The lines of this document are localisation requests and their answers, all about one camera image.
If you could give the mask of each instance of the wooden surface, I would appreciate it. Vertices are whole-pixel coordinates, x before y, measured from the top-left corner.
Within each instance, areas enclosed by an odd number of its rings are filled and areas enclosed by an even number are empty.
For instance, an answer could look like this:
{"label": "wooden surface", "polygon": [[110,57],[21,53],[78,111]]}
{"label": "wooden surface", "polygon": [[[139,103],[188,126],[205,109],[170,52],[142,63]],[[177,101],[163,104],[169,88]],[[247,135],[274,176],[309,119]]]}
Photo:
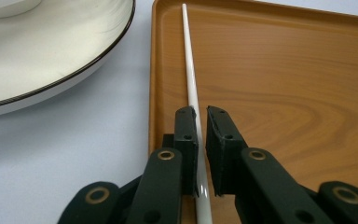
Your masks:
{"label": "wooden surface", "polygon": [[[181,4],[153,8],[151,150],[187,105]],[[299,184],[358,187],[358,18],[245,1],[190,0],[187,9],[204,140],[215,105]],[[240,223],[232,196],[213,197],[212,209],[214,223]],[[195,222],[191,199],[183,212]]]}

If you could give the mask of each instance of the table surface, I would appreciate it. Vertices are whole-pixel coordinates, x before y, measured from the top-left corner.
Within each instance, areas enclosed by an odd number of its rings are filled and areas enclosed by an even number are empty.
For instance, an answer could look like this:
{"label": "table surface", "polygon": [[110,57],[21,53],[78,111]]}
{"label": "table surface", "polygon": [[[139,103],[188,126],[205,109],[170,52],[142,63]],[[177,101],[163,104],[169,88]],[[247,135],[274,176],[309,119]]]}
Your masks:
{"label": "table surface", "polygon": [[[358,15],[358,1],[267,1]],[[95,74],[43,103],[0,116],[0,223],[56,223],[84,186],[119,186],[147,161],[152,0]]]}

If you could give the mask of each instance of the chopstick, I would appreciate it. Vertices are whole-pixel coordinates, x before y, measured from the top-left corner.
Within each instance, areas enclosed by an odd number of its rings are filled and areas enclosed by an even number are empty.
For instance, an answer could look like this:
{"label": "chopstick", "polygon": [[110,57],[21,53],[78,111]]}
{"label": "chopstick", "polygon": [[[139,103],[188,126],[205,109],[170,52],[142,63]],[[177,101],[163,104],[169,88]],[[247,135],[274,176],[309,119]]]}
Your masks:
{"label": "chopstick", "polygon": [[191,48],[190,30],[188,27],[187,6],[182,4],[183,26],[185,33],[185,52],[186,52],[186,77],[188,104],[193,106],[196,112],[196,128],[199,140],[199,160],[197,171],[197,184],[200,191],[199,198],[196,199],[197,223],[212,223],[211,202],[208,188],[208,178],[206,175],[205,155],[203,152],[203,141],[200,121],[199,97],[197,95],[196,75],[194,71],[193,52]]}

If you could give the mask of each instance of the wooden tray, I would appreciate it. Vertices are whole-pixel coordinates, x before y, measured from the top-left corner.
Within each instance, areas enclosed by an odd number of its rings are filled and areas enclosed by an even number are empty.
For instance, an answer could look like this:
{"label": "wooden tray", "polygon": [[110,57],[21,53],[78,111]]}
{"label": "wooden tray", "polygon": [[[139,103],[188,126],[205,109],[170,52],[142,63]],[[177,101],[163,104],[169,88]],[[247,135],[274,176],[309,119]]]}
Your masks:
{"label": "wooden tray", "polygon": [[[187,105],[182,3],[153,6],[150,150]],[[358,17],[248,1],[186,3],[203,134],[207,105],[222,107],[247,143],[269,150],[299,184],[358,187]],[[212,209],[214,223],[240,223],[233,197],[213,197]],[[194,223],[191,200],[183,212],[183,223]]]}

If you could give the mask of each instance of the wood grain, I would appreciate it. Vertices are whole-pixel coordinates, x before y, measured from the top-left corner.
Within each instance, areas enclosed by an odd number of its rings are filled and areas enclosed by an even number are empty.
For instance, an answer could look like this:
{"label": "wood grain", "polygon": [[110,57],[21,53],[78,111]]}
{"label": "wood grain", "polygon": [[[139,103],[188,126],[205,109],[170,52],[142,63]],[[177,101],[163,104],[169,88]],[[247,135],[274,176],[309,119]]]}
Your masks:
{"label": "wood grain", "polygon": [[[358,187],[358,18],[247,1],[186,3],[203,133],[206,107],[222,107],[247,143],[270,151],[299,184]],[[153,8],[150,150],[187,105],[181,4]],[[185,198],[183,223],[194,223],[190,204]],[[215,223],[240,223],[232,196],[213,198],[212,209]]]}

